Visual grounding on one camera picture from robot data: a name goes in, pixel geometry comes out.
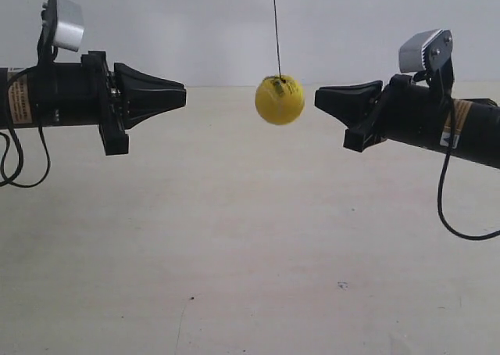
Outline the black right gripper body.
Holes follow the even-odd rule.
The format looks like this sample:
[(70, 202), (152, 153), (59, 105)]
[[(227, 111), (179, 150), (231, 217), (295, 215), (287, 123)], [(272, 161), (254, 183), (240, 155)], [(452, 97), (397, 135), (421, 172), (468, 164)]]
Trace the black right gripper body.
[(357, 121), (349, 125), (345, 131), (343, 147), (355, 152), (384, 142), (384, 113), (390, 104), (404, 89), (413, 83), (408, 74), (395, 74), (387, 84), (383, 81), (372, 81), (370, 94), (360, 106), (361, 115)]

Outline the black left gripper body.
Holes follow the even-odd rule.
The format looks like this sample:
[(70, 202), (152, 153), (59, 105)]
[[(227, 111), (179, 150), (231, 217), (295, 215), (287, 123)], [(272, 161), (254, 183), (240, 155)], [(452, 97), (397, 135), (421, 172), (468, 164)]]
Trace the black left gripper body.
[(120, 90), (114, 73), (109, 69), (104, 51), (90, 50), (81, 56), (95, 86), (98, 103), (98, 130), (107, 156), (126, 155), (129, 136), (125, 132), (120, 113)]

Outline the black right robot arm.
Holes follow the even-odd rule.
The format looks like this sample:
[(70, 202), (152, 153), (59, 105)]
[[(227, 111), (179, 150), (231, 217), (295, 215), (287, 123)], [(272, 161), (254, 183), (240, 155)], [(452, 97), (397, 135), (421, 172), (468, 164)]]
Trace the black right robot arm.
[(321, 86), (314, 105), (345, 125), (346, 149), (392, 140), (499, 167), (499, 107), (490, 99), (454, 99), (396, 74), (386, 84)]

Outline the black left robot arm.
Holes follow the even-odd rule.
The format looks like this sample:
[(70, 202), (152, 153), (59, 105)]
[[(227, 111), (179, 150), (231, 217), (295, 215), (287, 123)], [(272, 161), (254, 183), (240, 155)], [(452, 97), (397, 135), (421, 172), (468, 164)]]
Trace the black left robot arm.
[(179, 109), (187, 90), (176, 81), (143, 74), (124, 63), (109, 68), (90, 51), (78, 63), (46, 63), (29, 72), (1, 70), (1, 128), (98, 126), (105, 154), (129, 151), (127, 131)]

